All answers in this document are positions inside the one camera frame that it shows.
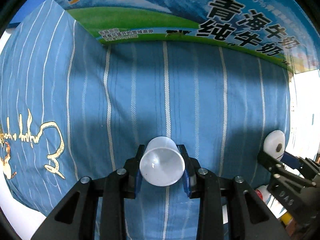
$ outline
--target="white ball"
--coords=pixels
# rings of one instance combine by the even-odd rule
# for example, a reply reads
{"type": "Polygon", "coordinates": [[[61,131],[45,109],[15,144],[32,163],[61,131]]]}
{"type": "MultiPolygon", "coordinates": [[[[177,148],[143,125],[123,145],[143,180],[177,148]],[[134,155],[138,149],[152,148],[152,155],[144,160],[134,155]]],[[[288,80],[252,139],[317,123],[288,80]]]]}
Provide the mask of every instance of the white ball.
{"type": "Polygon", "coordinates": [[[263,143],[263,151],[278,161],[284,154],[285,136],[280,130],[268,134],[263,143]]]}

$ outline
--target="white plastic cup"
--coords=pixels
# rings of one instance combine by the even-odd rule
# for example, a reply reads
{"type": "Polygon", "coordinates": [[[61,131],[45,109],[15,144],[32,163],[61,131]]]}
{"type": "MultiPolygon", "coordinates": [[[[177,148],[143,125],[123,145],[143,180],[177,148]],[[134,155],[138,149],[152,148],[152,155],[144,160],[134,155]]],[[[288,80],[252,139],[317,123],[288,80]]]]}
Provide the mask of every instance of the white plastic cup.
{"type": "Polygon", "coordinates": [[[267,202],[268,198],[271,195],[271,193],[267,190],[267,187],[268,185],[262,185],[255,190],[257,195],[263,200],[264,203],[267,202]]]}
{"type": "Polygon", "coordinates": [[[183,175],[184,160],[175,144],[168,137],[152,139],[141,158],[140,172],[144,179],[155,186],[169,186],[183,175]]]}

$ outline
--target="blue bedsheet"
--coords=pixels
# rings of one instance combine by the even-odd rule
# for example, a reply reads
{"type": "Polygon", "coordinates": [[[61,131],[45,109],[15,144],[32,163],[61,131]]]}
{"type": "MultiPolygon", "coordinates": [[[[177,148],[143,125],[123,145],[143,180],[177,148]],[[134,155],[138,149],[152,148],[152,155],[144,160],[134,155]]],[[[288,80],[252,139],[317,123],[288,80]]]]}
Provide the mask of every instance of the blue bedsheet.
{"type": "MultiPolygon", "coordinates": [[[[0,64],[0,120],[17,172],[8,186],[44,215],[79,178],[107,176],[157,136],[253,188],[269,180],[256,159],[266,135],[282,130],[288,141],[284,69],[205,44],[103,47],[53,0],[17,27],[0,64]]],[[[144,181],[125,208],[129,239],[195,239],[199,200],[186,197],[181,181],[144,181]]]]}

